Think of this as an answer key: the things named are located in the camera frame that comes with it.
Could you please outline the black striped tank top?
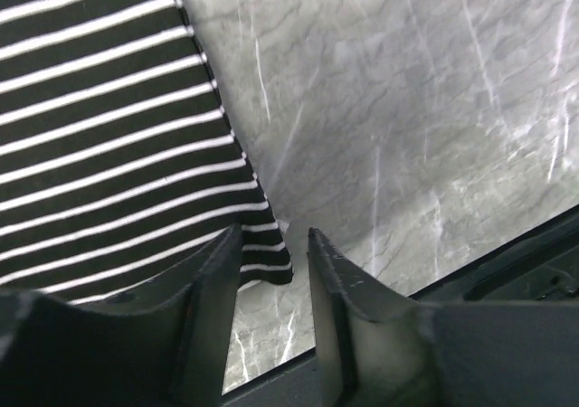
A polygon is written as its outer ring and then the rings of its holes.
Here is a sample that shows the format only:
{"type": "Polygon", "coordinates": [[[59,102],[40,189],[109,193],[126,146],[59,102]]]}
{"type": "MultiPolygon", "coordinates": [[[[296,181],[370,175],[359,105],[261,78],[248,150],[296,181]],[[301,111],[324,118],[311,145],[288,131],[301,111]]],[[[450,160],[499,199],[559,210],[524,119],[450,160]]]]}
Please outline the black striped tank top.
{"type": "Polygon", "coordinates": [[[1,284],[75,304],[228,226],[241,282],[290,253],[182,0],[1,0],[1,284]]]}

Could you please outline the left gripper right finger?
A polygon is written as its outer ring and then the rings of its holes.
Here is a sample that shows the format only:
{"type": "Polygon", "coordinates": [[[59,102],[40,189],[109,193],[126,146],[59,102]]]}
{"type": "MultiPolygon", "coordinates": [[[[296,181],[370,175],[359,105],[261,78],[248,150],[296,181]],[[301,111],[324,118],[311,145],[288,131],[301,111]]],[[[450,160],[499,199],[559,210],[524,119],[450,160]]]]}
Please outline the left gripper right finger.
{"type": "Polygon", "coordinates": [[[575,406],[578,306],[416,301],[308,232],[326,406],[575,406]]]}

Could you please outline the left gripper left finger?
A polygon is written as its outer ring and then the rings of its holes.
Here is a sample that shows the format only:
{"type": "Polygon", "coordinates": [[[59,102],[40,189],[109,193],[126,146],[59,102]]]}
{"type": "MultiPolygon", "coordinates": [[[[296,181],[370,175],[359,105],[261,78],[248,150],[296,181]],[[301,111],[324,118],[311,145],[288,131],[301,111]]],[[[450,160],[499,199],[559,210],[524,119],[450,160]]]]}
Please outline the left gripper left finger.
{"type": "Polygon", "coordinates": [[[93,304],[1,293],[4,406],[216,406],[240,284],[232,225],[153,279],[93,304]]]}

